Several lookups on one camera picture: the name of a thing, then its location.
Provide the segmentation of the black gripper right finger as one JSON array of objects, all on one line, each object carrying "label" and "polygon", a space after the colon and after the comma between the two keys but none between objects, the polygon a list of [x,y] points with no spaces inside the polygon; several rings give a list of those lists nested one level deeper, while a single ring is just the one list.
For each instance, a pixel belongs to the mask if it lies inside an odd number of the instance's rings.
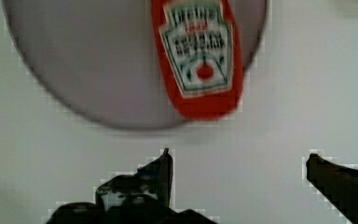
[{"label": "black gripper right finger", "polygon": [[358,224],[358,170],[311,153],[306,178],[352,224]]}]

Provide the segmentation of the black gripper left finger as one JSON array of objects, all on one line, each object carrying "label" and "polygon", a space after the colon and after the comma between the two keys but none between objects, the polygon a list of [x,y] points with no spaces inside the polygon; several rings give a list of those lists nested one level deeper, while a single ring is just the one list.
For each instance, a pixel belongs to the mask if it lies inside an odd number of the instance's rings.
[{"label": "black gripper left finger", "polygon": [[93,203],[67,203],[46,224],[217,224],[186,209],[170,208],[173,158],[169,150],[133,175],[117,175],[95,191]]}]

